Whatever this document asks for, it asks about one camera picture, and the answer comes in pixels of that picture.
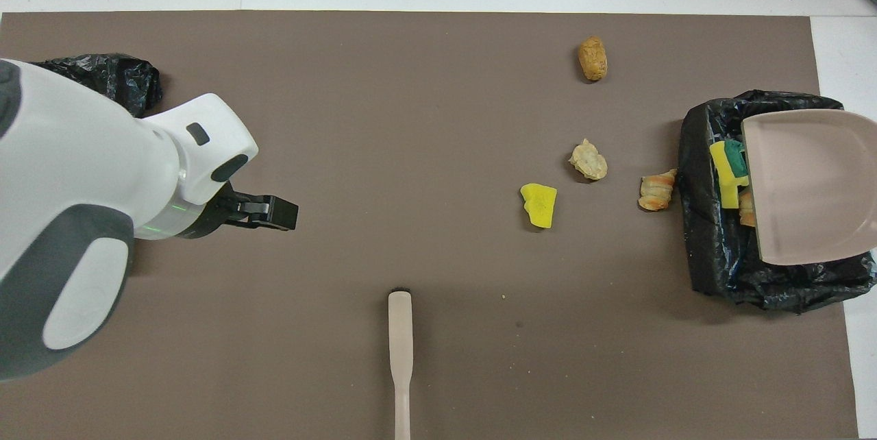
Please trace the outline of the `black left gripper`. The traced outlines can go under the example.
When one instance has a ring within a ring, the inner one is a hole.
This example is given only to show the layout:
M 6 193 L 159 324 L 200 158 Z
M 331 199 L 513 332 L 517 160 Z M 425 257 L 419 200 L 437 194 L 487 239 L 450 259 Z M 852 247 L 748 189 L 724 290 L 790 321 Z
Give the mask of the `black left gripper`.
M 245 213 L 245 218 L 241 219 L 239 212 Z M 298 212 L 298 205 L 281 197 L 236 193 L 231 183 L 224 183 L 216 195 L 203 206 L 195 221 L 181 231 L 180 237 L 205 237 L 229 222 L 234 227 L 245 230 L 268 228 L 291 231 L 297 225 Z

